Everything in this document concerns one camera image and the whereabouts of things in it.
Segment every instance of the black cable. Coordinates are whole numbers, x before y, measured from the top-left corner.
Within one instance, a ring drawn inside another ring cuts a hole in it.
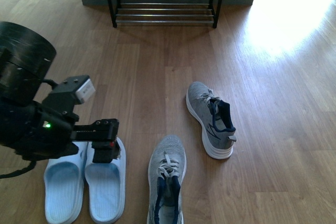
[[[55,87],[58,86],[58,84],[56,82],[54,82],[53,80],[43,79],[42,82],[46,83],[46,84],[49,84],[51,86],[51,89],[54,89]]]
[[[29,172],[30,170],[34,169],[36,165],[36,161],[30,161],[29,165],[21,170],[16,170],[12,173],[8,173],[8,174],[1,174],[0,175],[0,179],[2,178],[13,178],[19,175],[22,175],[24,173]]]

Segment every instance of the white sole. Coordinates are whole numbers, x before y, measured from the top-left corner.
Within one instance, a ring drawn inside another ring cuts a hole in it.
[[[207,136],[207,133],[206,133],[206,128],[202,122],[202,120],[198,117],[198,115],[196,114],[196,112],[194,111],[193,107],[191,106],[190,104],[190,101],[189,101],[189,97],[188,97],[188,91],[187,91],[187,95],[186,95],[186,104],[187,104],[187,108],[190,112],[190,114],[196,118],[196,120],[198,120],[198,122],[200,123],[200,125],[202,126],[202,142],[203,142],[203,145],[204,145],[204,148],[205,148],[205,151],[207,152],[207,154],[212,157],[212,158],[215,158],[215,159],[226,159],[226,158],[229,158],[231,155],[232,155],[232,152],[233,152],[233,146],[231,146],[229,149],[218,149],[218,148],[215,148],[208,136]]]

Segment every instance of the wooden floor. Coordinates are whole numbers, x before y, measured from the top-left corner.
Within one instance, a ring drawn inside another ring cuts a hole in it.
[[[186,224],[336,223],[336,0],[254,0],[225,6],[207,26],[112,27],[108,8],[81,0],[0,0],[0,20],[48,39],[47,78],[89,74],[95,95],[79,124],[120,120],[127,150],[126,202],[118,224],[143,224],[147,168],[162,137],[186,150]],[[231,104],[237,143],[226,161],[206,155],[185,94],[201,81]],[[41,101],[50,91],[43,84]],[[0,223],[46,223],[47,162],[0,181]],[[0,173],[26,162],[0,148]],[[93,223],[88,187],[74,223]]]

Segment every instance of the sneaker sole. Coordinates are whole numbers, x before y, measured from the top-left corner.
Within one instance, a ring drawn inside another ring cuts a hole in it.
[[[153,154],[152,154],[152,156],[151,156],[151,159],[149,160],[149,164],[152,162],[152,157],[153,157]],[[184,179],[184,175],[185,175],[185,172],[186,172],[186,169],[187,168],[187,157],[186,157],[186,155],[185,155],[185,151],[184,151],[184,169],[183,169],[183,173],[182,173],[182,179],[181,179],[181,183],[180,183],[180,185],[181,185],[181,187],[182,187],[182,181],[183,181],[183,179]],[[147,170],[147,175],[148,175],[148,184],[149,184],[149,195],[150,195],[150,197],[151,197],[151,190],[152,190],[152,188],[151,188],[151,178],[150,178],[150,165],[148,166],[148,170]],[[181,224],[184,224],[184,219],[183,219],[183,213],[182,213],[182,210],[181,210],[181,219],[182,219],[182,222],[181,222]],[[149,212],[148,212],[148,214],[147,214],[147,224],[150,224],[149,223]]]
[[[187,95],[186,95],[186,103],[187,103],[187,108],[190,112],[190,114],[196,118],[196,120],[198,120],[198,122],[200,123],[200,125],[202,126],[202,142],[205,148],[205,151],[207,152],[207,154],[215,159],[226,159],[229,158],[232,155],[233,152],[233,146],[231,146],[229,149],[218,149],[215,148],[209,138],[208,135],[206,133],[206,128],[202,122],[202,120],[198,117],[198,115],[196,114],[196,112],[194,111],[193,107],[190,104],[189,101],[189,97],[188,97],[188,91],[187,91]]]

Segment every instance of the green led light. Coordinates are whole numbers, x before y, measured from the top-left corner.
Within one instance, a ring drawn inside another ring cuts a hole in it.
[[[47,129],[49,129],[49,128],[51,128],[51,124],[50,124],[49,122],[47,122],[47,121],[44,121],[42,127],[43,127],[43,128],[47,128]]]

